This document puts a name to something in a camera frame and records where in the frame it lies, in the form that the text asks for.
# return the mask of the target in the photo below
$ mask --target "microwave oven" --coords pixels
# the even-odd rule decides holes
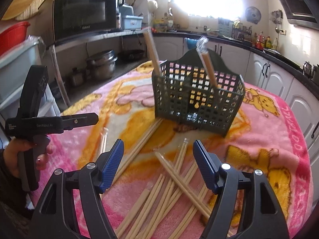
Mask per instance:
[[[44,0],[36,17],[36,35],[46,46],[88,32],[116,29],[118,0]]]

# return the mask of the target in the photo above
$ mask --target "dark green basket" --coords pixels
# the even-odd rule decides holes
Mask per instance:
[[[209,50],[220,88],[211,88],[195,49],[176,61],[161,63],[163,76],[152,73],[155,116],[226,136],[245,95],[241,75],[230,71]]]

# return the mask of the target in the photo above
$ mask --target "stainless steel kettle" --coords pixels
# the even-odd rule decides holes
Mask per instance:
[[[314,65],[312,72],[311,72],[311,76],[312,76],[312,81],[319,85],[319,65]]]
[[[312,66],[309,62],[305,62],[303,65],[303,74],[308,78],[311,78]]]

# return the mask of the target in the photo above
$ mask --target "white cabinet door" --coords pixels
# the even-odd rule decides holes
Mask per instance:
[[[268,60],[253,52],[250,53],[245,82],[261,88]]]
[[[245,80],[250,51],[220,43],[218,55],[224,60],[229,70],[241,74]]]
[[[319,199],[319,139],[312,144],[309,148],[310,151],[316,152],[316,154],[310,159],[311,171],[312,171],[312,180],[314,182],[314,199],[313,202],[316,202]]]
[[[210,48],[211,50],[215,51],[216,53],[218,52],[219,43],[213,42],[213,41],[208,41],[206,46],[207,46],[207,48]]]
[[[183,56],[182,37],[154,37],[160,60],[177,60]]]
[[[265,79],[262,88],[282,99],[286,99],[293,76],[280,66],[269,62],[264,69]]]
[[[309,148],[318,137],[318,132],[316,132],[313,139],[311,134],[319,121],[319,101],[306,87],[294,79],[286,102],[293,111],[305,137],[307,148]]]

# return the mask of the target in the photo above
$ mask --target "silver screw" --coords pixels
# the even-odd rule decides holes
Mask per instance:
[[[263,174],[263,172],[259,169],[255,170],[255,173],[256,173],[256,175],[259,175],[259,176]]]
[[[55,171],[54,171],[54,174],[55,175],[60,175],[62,173],[62,170],[61,169],[56,169]]]
[[[87,169],[93,169],[93,168],[95,168],[95,163],[88,163],[87,164]]]
[[[221,167],[224,169],[224,170],[229,170],[231,168],[231,166],[229,164],[222,164]]]

